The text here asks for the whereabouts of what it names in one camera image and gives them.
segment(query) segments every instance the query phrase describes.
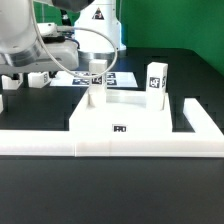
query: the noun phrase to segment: white structure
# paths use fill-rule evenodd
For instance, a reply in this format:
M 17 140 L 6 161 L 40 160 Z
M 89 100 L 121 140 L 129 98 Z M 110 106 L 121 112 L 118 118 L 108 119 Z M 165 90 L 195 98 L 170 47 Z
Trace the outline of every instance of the white structure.
M 126 46 L 121 43 L 121 23 L 116 18 L 116 0 L 95 0 L 81 11 L 75 27 L 93 29 L 104 34 L 113 41 L 120 54 L 125 54 Z M 75 39 L 80 43 L 81 57 L 113 57 L 111 44 L 95 33 L 75 30 Z

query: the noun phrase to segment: green background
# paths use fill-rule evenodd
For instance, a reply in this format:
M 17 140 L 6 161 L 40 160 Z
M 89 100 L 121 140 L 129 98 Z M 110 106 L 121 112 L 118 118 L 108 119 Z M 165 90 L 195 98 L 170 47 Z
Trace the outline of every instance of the green background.
M 117 15 L 120 3 L 117 1 Z M 61 24 L 59 9 L 35 3 L 38 22 Z M 74 22 L 79 14 L 69 12 Z M 123 0 L 127 47 L 194 50 L 224 75 L 224 0 Z

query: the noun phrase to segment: white rectangular block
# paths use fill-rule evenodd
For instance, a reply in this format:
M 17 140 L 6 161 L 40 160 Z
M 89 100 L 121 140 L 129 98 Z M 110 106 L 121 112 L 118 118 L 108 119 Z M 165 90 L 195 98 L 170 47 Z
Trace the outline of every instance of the white rectangular block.
M 10 77 L 2 76 L 2 88 L 8 90 L 16 90 L 23 83 L 23 74 L 19 73 L 18 80 L 12 80 Z
M 90 75 L 98 75 L 107 69 L 107 60 L 92 60 L 89 63 Z M 89 104 L 99 107 L 106 104 L 107 81 L 106 74 L 90 80 L 89 84 Z
M 31 72 L 28 74 L 28 83 L 31 88 L 43 88 L 50 81 L 49 72 Z
M 152 62 L 147 67 L 146 108 L 160 111 L 164 107 L 168 65 Z

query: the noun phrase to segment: black table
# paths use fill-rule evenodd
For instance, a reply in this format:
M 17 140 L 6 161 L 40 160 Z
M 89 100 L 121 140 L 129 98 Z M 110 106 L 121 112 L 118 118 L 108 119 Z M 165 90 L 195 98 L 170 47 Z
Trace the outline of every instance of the black table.
M 196 97 L 224 132 L 224 77 L 195 52 L 128 49 L 114 71 L 165 62 L 173 131 L 192 131 L 183 99 Z M 81 61 L 80 70 L 87 63 Z M 2 91 L 1 129 L 64 130 L 83 88 Z M 222 158 L 0 157 L 0 223 L 224 223 Z

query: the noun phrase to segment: white cable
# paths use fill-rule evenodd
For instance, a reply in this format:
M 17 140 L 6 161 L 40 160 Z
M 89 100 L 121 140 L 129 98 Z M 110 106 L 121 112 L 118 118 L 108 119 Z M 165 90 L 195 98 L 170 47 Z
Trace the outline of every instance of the white cable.
M 98 31 L 95 31 L 95 30 L 92 30 L 92 29 L 81 28 L 81 27 L 75 27 L 75 28 L 74 27 L 69 27 L 69 30 L 70 31 L 71 30 L 74 31 L 74 29 L 75 29 L 75 30 L 83 30 L 83 31 L 89 31 L 89 32 L 96 33 L 96 34 L 104 37 L 105 39 L 107 39 L 111 43 L 111 45 L 113 46 L 113 48 L 114 48 L 114 59 L 113 59 L 111 65 L 104 72 L 102 72 L 100 74 L 96 74 L 94 76 L 83 76 L 83 75 L 74 74 L 74 72 L 70 71 L 69 69 L 67 69 L 66 67 L 64 67 L 61 63 L 59 63 L 57 61 L 57 59 L 47 49 L 47 47 L 46 47 L 46 45 L 45 45 L 45 43 L 44 43 L 44 41 L 43 41 L 43 39 L 41 37 L 40 31 L 39 31 L 39 28 L 38 28 L 38 25 L 37 25 L 37 21 L 36 21 L 36 17 L 35 17 L 35 11 L 34 11 L 34 5 L 33 5 L 33 0 L 30 0 L 30 9 L 31 9 L 31 16 L 32 16 L 32 19 L 33 19 L 33 25 L 34 25 L 35 31 L 37 33 L 38 40 L 40 41 L 40 44 L 41 44 L 42 48 L 45 50 L 45 52 L 47 53 L 47 55 L 52 59 L 52 61 L 54 61 L 54 63 L 60 69 L 64 70 L 65 72 L 69 73 L 72 76 L 76 76 L 76 77 L 81 78 L 81 79 L 93 79 L 93 78 L 99 78 L 102 75 L 106 74 L 115 65 L 115 63 L 117 61 L 118 53 L 117 53 L 117 48 L 116 48 L 115 44 L 113 43 L 113 41 L 110 38 L 108 38 L 107 36 L 105 36 L 104 34 L 98 32 Z

